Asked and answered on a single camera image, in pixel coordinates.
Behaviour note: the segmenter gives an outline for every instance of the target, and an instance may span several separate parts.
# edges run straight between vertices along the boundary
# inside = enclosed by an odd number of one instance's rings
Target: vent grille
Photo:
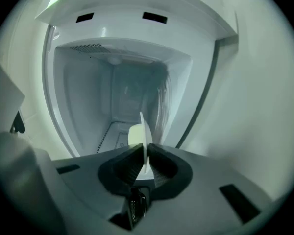
[[[78,45],[72,46],[70,49],[85,53],[110,53],[110,51],[108,51],[105,47],[102,47],[101,44]]]

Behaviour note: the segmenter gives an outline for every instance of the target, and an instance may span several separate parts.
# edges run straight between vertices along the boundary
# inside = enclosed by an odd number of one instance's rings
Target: freezer compartment
[[[140,123],[139,112],[154,143],[163,143],[163,134],[170,130],[191,60],[174,50],[135,43],[136,52],[129,51],[129,45],[116,51],[111,40],[105,45],[88,41],[55,49],[58,109],[53,112],[80,156],[127,145],[129,128]]]

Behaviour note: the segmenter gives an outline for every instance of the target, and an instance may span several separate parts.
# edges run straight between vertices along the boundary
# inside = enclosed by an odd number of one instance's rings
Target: black slot
[[[153,14],[153,13],[149,13],[149,12],[144,12],[143,19],[156,21],[156,22],[159,22],[159,23],[162,23],[162,24],[166,24],[167,20],[168,20],[167,17],[157,15],[157,14]]]
[[[234,185],[222,186],[219,189],[243,223],[260,213]]]
[[[80,169],[80,167],[78,165],[76,165],[76,164],[72,164],[72,165],[69,165],[69,166],[57,168],[57,171],[58,171],[59,174],[63,174],[63,173],[67,173],[67,172],[70,172],[70,171],[73,171],[73,170],[77,170],[77,169]]]
[[[77,18],[76,22],[82,22],[82,21],[86,21],[86,20],[90,20],[93,18],[93,13],[89,13],[89,14],[85,14],[85,15],[81,15]]]

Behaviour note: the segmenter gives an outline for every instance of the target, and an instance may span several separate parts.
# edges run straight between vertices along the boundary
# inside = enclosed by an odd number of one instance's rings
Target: black opening
[[[143,18],[144,19],[148,19],[148,20],[152,20],[152,21],[156,21],[162,24],[166,24],[168,18],[161,16],[161,15],[157,15],[157,14],[153,14],[153,13],[149,13],[149,12],[144,12],[143,14]]]
[[[219,189],[243,223],[247,223],[260,213],[234,185],[222,186]]]
[[[59,174],[63,174],[63,173],[67,173],[67,172],[70,172],[70,171],[73,171],[73,170],[77,170],[77,169],[80,169],[80,167],[78,165],[76,165],[76,164],[72,164],[72,165],[69,165],[69,166],[57,168],[57,171],[58,171]]]
[[[89,13],[89,14],[85,14],[85,15],[81,15],[77,18],[76,22],[82,22],[82,21],[86,21],[86,20],[90,20],[93,18],[93,13]]]

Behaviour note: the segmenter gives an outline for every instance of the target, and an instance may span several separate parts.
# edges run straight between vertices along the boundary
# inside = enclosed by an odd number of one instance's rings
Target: white appliance
[[[237,35],[224,0],[46,0],[43,7],[45,97],[72,156],[126,146],[139,112],[154,143],[176,147],[205,88],[215,40]]]

